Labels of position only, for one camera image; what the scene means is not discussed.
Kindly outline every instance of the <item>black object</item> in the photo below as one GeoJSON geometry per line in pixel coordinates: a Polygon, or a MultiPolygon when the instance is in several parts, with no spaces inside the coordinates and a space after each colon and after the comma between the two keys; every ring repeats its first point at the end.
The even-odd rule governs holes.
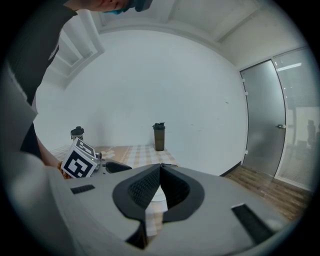
{"type": "Polygon", "coordinates": [[[75,129],[73,129],[71,132],[70,132],[70,135],[71,135],[71,139],[72,139],[72,136],[76,136],[76,135],[82,135],[85,133],[85,130],[83,128],[81,128],[81,126],[77,126],[75,129]]]}
{"type": "Polygon", "coordinates": [[[226,172],[222,173],[220,175],[220,177],[225,177],[227,176],[229,173],[231,173],[234,169],[236,169],[239,165],[241,165],[241,161],[238,162],[235,166],[231,167],[229,170],[227,170],[226,172]]]}
{"type": "Polygon", "coordinates": [[[83,192],[90,191],[93,189],[95,189],[95,186],[90,184],[90,185],[73,187],[73,188],[71,188],[71,191],[74,194],[79,194],[79,193],[83,193],[83,192]]]}
{"type": "Polygon", "coordinates": [[[164,122],[156,122],[153,126],[154,130],[154,144],[156,151],[164,151],[165,150],[165,123],[164,122]]]}
{"type": "Polygon", "coordinates": [[[257,245],[274,235],[274,232],[245,203],[233,207],[232,211],[257,245]]]}
{"type": "Polygon", "coordinates": [[[135,8],[137,12],[148,10],[153,0],[130,0],[123,12],[125,13],[130,8],[135,8]]]}
{"type": "Polygon", "coordinates": [[[127,170],[131,170],[132,168],[128,165],[116,163],[116,162],[107,162],[106,164],[102,165],[105,166],[105,170],[110,173],[119,173],[127,170]]]}
{"type": "MultiPolygon", "coordinates": [[[[163,214],[163,223],[189,218],[205,198],[205,191],[198,181],[165,164],[155,164],[120,182],[112,192],[114,204],[127,218],[140,221],[144,238],[147,237],[145,210],[160,185],[168,204],[168,211],[163,214]]],[[[127,242],[141,248],[144,244],[142,241],[145,240],[141,238],[141,229],[137,230],[127,242]]]]}

